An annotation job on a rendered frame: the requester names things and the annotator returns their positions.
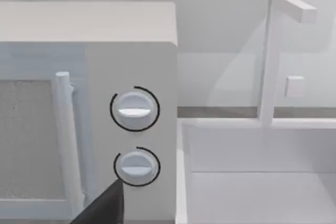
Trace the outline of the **microwave door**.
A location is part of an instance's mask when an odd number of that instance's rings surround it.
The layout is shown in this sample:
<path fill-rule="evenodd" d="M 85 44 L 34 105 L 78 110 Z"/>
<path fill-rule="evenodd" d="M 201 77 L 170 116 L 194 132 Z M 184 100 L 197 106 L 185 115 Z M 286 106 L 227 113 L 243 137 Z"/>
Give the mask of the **microwave door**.
<path fill-rule="evenodd" d="M 83 46 L 0 45 L 0 223 L 70 220 L 59 147 L 57 72 L 76 91 L 86 74 Z"/>

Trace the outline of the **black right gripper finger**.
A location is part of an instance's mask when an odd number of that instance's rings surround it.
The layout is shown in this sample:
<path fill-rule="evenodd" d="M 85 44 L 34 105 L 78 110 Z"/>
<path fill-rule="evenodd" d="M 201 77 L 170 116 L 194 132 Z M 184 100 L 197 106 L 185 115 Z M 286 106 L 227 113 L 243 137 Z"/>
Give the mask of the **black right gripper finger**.
<path fill-rule="evenodd" d="M 115 180 L 69 224 L 123 224 L 123 182 Z"/>

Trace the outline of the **tall white tap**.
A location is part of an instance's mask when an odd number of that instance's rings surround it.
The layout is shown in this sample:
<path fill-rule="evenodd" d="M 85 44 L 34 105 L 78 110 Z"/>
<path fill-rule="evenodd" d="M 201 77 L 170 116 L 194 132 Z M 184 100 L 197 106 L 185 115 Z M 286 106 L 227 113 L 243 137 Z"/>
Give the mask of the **tall white tap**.
<path fill-rule="evenodd" d="M 302 0 L 268 0 L 257 112 L 262 127 L 270 127 L 274 119 L 283 18 L 285 16 L 289 16 L 301 24 L 314 24 L 317 19 L 317 8 Z"/>

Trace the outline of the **pale microwave oven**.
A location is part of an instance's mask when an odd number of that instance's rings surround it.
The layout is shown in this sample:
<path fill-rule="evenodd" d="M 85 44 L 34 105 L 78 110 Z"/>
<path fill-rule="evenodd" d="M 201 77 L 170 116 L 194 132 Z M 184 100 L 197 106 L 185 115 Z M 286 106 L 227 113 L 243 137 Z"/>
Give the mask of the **pale microwave oven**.
<path fill-rule="evenodd" d="M 74 101 L 84 209 L 115 180 L 123 182 L 123 224 L 175 224 L 177 31 L 170 2 L 0 2 L 0 45 L 84 47 L 86 74 Z M 131 91 L 154 103 L 151 124 L 130 129 L 113 115 L 117 96 Z M 117 171 L 123 154 L 157 162 L 145 184 Z M 0 224 L 69 224 L 70 220 L 5 220 Z"/>

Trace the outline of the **white microwave knob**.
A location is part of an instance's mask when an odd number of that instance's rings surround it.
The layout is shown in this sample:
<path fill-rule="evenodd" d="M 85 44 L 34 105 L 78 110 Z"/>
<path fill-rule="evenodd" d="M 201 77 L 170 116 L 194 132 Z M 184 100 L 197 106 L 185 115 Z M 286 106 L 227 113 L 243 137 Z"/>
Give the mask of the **white microwave knob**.
<path fill-rule="evenodd" d="M 158 169 L 155 159 L 147 153 L 134 151 L 123 154 L 118 161 L 117 171 L 129 184 L 145 184 L 153 179 Z"/>
<path fill-rule="evenodd" d="M 151 124 L 154 116 L 154 103 L 148 95 L 139 91 L 131 91 L 117 96 L 112 111 L 123 126 L 130 129 L 141 129 Z"/>

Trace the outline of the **white sink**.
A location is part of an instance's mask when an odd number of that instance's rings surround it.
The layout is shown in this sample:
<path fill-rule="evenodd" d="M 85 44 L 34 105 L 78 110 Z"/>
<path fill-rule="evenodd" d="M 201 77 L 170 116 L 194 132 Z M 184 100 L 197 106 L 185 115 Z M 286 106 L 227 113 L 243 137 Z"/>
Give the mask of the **white sink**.
<path fill-rule="evenodd" d="M 177 121 L 178 224 L 336 224 L 336 119 Z"/>

